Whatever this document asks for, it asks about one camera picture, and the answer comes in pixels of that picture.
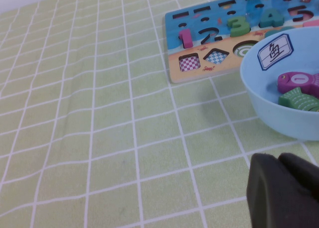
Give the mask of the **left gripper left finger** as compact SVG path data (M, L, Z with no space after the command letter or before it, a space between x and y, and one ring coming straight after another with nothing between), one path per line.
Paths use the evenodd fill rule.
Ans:
M319 202L273 155L252 155L246 197L254 228L319 226Z

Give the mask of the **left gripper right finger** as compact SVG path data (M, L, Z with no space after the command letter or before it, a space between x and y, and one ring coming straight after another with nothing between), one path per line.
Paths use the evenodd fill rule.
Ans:
M294 179L319 201L319 167L292 153L282 153L278 159Z

